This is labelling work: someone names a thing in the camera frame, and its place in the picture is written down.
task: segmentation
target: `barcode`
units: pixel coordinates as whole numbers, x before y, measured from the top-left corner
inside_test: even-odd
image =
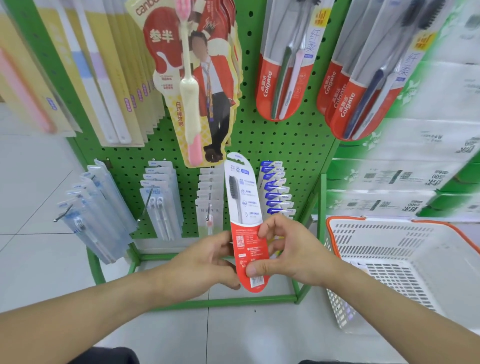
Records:
[[[237,247],[242,248],[245,246],[245,242],[243,241],[243,235],[237,236]]]
[[[261,286],[263,283],[264,283],[264,277],[263,276],[250,278],[250,286],[252,288],[255,288],[257,286]]]
[[[407,180],[410,178],[410,176],[412,175],[413,172],[404,172],[401,176],[400,176],[400,179],[401,180]]]

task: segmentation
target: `person figure on packaging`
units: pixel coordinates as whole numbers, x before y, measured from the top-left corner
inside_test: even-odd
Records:
[[[200,94],[200,116],[208,118],[212,143],[204,146],[205,159],[219,162],[224,159],[221,146],[230,126],[230,107],[233,101],[233,77],[225,56],[208,54],[207,38],[204,33],[193,31],[190,34],[191,49],[200,61],[193,70]]]

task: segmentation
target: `tile floor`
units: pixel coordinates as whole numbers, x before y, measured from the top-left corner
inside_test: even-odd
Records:
[[[55,204],[79,174],[64,149],[62,140],[19,130],[0,107],[0,312],[94,284],[83,244],[62,222],[52,222],[58,214]],[[104,266],[107,280],[127,270],[123,259]],[[291,292],[283,277],[272,278],[265,291]],[[202,298],[246,294],[218,286]],[[312,289],[301,305],[148,313],[99,344],[130,347],[142,364],[295,364],[303,359],[404,363],[382,338],[340,331],[321,289]]]

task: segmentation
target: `green pegboard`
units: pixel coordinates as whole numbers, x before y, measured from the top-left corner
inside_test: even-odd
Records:
[[[183,164],[171,118],[167,115],[159,123],[149,142],[143,148],[102,147],[88,121],[87,115],[50,41],[48,33],[32,0],[4,0],[11,16],[17,22],[26,41],[36,54],[58,94],[83,130],[76,138],[69,138],[80,162],[86,166],[95,158],[109,160],[110,170],[120,191],[135,217],[140,216],[144,204],[139,188],[142,174],[151,159],[171,160],[177,169],[180,198],[185,218],[183,237],[198,236],[195,197],[198,169]],[[243,50],[244,82],[242,100],[231,135],[232,146],[227,149],[245,155],[258,171],[262,160],[284,162],[287,185],[297,209],[296,218],[307,205],[311,192],[325,162],[331,158],[334,137],[318,112],[315,102],[318,89],[331,59],[336,40],[345,19],[349,0],[336,0],[322,39],[312,75],[304,96],[304,103],[291,118],[283,122],[264,120],[255,105],[255,88],[260,43],[266,0],[237,0],[237,22]],[[225,209],[224,228],[229,227],[228,209]],[[148,217],[132,237],[154,238],[155,232]]]

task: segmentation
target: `shopping basket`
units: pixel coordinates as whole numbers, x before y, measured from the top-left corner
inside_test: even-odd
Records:
[[[329,217],[325,246],[402,295],[460,325],[480,329],[480,248],[453,225],[430,220]],[[341,329],[376,334],[327,290]]]

